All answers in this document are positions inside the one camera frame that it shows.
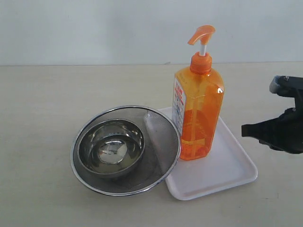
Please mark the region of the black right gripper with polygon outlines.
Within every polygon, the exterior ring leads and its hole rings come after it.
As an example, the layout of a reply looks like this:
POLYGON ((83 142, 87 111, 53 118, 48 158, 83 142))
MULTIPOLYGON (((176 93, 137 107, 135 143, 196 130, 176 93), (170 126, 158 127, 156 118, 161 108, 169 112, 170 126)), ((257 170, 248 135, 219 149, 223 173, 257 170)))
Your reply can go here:
POLYGON ((289 154, 303 152, 303 96, 294 98, 295 106, 288 108, 279 117, 241 126, 242 137, 252 137, 272 150, 289 154))

